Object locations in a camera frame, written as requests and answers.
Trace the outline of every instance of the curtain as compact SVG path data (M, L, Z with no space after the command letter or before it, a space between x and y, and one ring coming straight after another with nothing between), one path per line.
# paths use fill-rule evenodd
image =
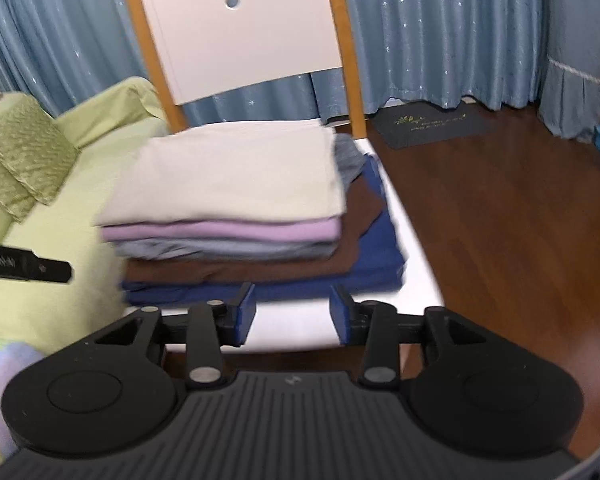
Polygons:
M536 96L541 0L348 0L365 111L389 98L493 109ZM53 115L145 75L124 0L0 0L0 88ZM341 70L224 92L184 107L192 125L347 113Z
M590 137L600 124L600 0L546 0L539 116L551 132Z

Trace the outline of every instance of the wooden post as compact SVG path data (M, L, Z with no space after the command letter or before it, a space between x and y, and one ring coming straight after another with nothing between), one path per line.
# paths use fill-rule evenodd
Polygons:
M351 30L349 8L347 7L347 0L329 1L331 3L331 12L333 13L333 21L336 26L338 45L340 46L344 86L347 91L347 105L349 106L349 119L351 120L351 132L354 139L363 139L366 137L365 107L362 102L358 58Z
M167 85L167 79L164 77L158 51L156 50L154 38L151 35L151 28L146 20L142 0L126 0L131 22L134 24L140 50L149 72L149 79L158 91L158 97L162 103L162 108L167 115L167 122L173 133L186 130L189 127L189 121L184 115L182 109L173 102L173 96Z

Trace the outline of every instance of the stack of folded clothes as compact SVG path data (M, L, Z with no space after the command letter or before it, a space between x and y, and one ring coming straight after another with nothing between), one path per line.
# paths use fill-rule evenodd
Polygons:
M228 300L243 282L260 301L402 285L375 160L314 120L152 139L96 223L128 258L130 304Z

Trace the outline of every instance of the green pillow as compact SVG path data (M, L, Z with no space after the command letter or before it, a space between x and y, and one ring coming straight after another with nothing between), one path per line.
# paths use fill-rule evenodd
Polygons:
M0 206L16 221L22 222L36 205L36 199L0 163Z
M32 96L0 114L0 162L38 202L53 202L77 157Z

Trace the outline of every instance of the cream folded cloth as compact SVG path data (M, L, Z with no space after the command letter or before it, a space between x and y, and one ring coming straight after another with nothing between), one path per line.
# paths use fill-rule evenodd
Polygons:
M332 128L319 120L207 124L151 139L96 225L342 215Z

